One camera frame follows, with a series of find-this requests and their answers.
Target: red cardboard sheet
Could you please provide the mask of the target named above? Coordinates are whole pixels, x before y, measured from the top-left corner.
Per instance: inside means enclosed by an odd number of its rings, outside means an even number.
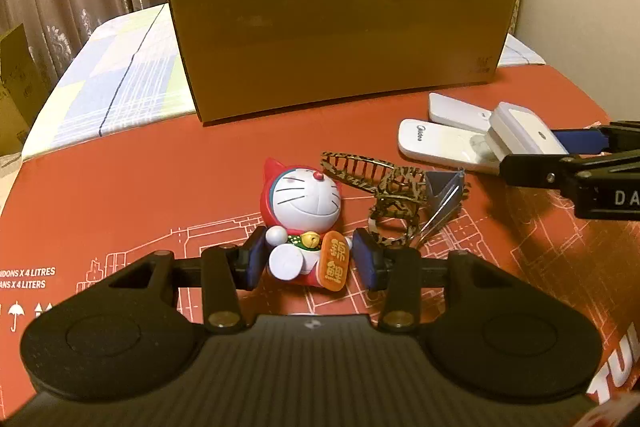
[[[498,70],[486,86],[443,93],[494,108],[524,105],[548,126],[581,127],[607,117],[592,100],[548,66]],[[47,307],[141,256],[168,248],[176,257],[218,243],[238,243],[261,222],[262,166],[319,166],[324,150],[411,164],[401,158],[397,132],[404,118],[426,119],[424,92],[323,105],[259,119],[203,127],[185,116],[92,140],[28,161],[0,219],[0,414],[32,394],[18,353],[25,326]],[[629,387],[640,355],[638,225],[582,221],[551,191],[506,187],[494,176],[468,174],[469,198],[424,250],[443,257],[468,249],[586,314],[600,329],[605,354],[591,390],[603,401]],[[344,230],[365,223],[372,200],[345,190]],[[364,290],[356,270],[336,294],[263,277],[242,293],[257,313],[369,313],[382,295]],[[180,292],[179,310],[201,321],[200,293]],[[424,321],[444,309],[442,292],[424,290]]]

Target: toy figurine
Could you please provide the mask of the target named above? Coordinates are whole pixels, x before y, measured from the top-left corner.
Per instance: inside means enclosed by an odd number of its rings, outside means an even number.
[[[260,211],[273,247],[269,272],[283,281],[340,290],[351,249],[351,241],[332,230],[340,208],[340,188],[321,171],[268,158]]]

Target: metal bolt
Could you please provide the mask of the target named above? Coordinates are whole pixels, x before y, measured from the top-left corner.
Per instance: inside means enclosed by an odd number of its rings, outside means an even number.
[[[407,328],[414,323],[414,316],[402,310],[388,312],[383,319],[387,326],[392,328]]]
[[[215,312],[207,320],[215,328],[231,328],[240,322],[240,315],[234,312]]]

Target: white device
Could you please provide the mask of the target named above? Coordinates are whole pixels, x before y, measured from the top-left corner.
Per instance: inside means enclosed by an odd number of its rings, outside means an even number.
[[[439,94],[429,93],[429,118],[435,123],[478,133],[489,130],[491,111]]]
[[[505,150],[511,154],[567,154],[556,135],[526,107],[500,102],[489,123],[491,132],[488,144],[498,158]]]
[[[398,147],[409,158],[427,163],[498,174],[500,162],[481,133],[421,120],[402,120]]]

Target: product box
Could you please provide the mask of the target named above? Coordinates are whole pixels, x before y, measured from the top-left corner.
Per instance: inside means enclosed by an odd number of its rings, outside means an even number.
[[[0,156],[20,152],[50,89],[33,63],[22,25],[0,36]]]
[[[336,98],[488,82],[515,3],[168,1],[203,122]]]

